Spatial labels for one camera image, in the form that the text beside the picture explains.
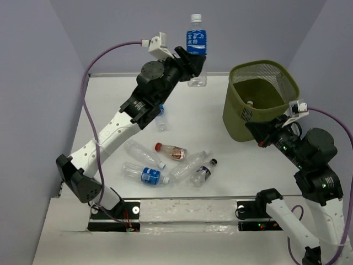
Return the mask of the Pocari Sweat blue label bottle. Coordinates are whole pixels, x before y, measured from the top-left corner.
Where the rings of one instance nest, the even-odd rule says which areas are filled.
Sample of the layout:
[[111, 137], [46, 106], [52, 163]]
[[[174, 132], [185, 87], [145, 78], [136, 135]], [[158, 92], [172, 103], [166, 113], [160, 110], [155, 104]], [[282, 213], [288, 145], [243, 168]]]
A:
[[[191, 27], [186, 32], [186, 50], [191, 54], [207, 55], [207, 32], [202, 27], [202, 15], [191, 15]], [[207, 85], [207, 72], [205, 64], [198, 77], [188, 82], [189, 87], [205, 87]]]

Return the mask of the Pepsi bottle black cap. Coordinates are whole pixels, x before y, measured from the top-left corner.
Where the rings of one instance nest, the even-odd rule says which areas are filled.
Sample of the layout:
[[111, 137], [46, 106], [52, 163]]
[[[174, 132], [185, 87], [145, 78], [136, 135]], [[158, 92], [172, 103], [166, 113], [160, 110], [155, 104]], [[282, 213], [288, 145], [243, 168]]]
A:
[[215, 158], [203, 163], [191, 176], [190, 184], [194, 187], [202, 186], [212, 175], [218, 161]]

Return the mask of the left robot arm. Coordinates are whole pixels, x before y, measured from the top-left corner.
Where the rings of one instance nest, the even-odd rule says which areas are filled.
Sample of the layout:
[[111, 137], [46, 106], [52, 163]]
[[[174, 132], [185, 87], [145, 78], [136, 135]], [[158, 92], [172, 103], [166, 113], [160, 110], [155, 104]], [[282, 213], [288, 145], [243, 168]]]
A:
[[103, 180], [95, 179], [103, 162], [134, 134], [143, 130], [161, 112], [174, 87], [197, 77], [206, 55], [191, 54], [181, 46], [175, 54], [159, 57], [143, 65], [137, 86], [120, 110], [94, 137], [76, 152], [59, 155], [56, 165], [63, 182], [83, 203], [93, 203], [110, 218], [124, 210], [124, 200]]

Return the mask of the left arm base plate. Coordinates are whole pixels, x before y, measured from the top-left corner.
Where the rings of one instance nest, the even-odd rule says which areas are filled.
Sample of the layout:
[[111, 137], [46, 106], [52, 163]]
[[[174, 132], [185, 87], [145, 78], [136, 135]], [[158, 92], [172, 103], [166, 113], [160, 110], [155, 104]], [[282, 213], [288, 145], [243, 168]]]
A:
[[106, 214], [98, 206], [88, 203], [90, 216], [87, 229], [91, 232], [139, 232], [140, 231], [140, 200], [126, 200], [122, 210], [117, 214]]

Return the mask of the red cap clear bottle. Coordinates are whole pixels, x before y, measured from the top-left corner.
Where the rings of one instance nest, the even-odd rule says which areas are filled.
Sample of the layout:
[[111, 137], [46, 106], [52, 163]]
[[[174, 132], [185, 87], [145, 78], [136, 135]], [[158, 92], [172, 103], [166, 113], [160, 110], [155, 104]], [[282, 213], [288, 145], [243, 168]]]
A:
[[161, 152], [175, 161], [184, 160], [188, 153], [187, 150], [184, 148], [177, 147], [174, 145], [164, 145], [160, 142], [156, 143], [154, 148], [155, 151]]

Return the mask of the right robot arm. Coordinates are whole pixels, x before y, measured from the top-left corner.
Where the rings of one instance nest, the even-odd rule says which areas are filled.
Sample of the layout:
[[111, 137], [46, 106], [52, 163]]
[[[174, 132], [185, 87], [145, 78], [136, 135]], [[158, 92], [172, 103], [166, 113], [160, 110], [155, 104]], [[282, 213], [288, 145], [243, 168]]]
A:
[[297, 168], [296, 184], [311, 211], [316, 235], [310, 233], [295, 217], [275, 189], [257, 193], [254, 210], [259, 216], [270, 216], [302, 251], [302, 264], [352, 264], [352, 247], [343, 216], [343, 190], [338, 175], [330, 168], [337, 154], [333, 137], [320, 128], [310, 129], [304, 137], [296, 135], [279, 116], [272, 121], [247, 122], [246, 127], [258, 143], [274, 145]]

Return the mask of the clear bottle blue cap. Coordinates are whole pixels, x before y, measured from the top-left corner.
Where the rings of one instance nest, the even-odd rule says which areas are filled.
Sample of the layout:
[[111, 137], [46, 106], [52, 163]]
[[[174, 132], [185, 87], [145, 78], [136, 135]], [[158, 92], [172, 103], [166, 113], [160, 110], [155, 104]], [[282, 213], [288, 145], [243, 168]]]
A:
[[158, 131], [166, 131], [168, 129], [167, 117], [165, 114], [164, 106], [162, 104], [159, 105], [159, 110], [160, 113], [155, 118], [156, 128]]

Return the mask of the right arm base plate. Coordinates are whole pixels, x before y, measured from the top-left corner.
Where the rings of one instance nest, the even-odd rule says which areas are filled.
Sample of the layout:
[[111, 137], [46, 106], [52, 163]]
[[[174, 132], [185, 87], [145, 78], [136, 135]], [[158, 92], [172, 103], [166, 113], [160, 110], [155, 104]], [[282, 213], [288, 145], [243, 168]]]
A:
[[254, 200], [237, 201], [234, 212], [239, 232], [281, 231], [280, 225], [266, 212], [257, 208]]

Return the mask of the blue label bottle white cap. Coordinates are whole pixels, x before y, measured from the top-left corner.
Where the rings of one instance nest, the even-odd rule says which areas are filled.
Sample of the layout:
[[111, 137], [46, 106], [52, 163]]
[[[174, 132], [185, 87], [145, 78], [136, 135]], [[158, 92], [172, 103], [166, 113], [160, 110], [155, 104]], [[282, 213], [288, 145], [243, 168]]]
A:
[[167, 185], [170, 181], [169, 177], [162, 175], [159, 170], [131, 162], [122, 165], [122, 173], [125, 179], [149, 186]]

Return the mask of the tall clear bottle white cap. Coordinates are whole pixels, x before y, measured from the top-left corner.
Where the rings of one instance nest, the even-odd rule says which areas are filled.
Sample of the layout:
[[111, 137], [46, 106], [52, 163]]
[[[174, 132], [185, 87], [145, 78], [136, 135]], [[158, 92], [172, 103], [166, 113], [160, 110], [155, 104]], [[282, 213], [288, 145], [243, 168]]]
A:
[[209, 150], [204, 150], [188, 156], [181, 164], [169, 172], [169, 178], [173, 183], [180, 183], [196, 171], [210, 155]]

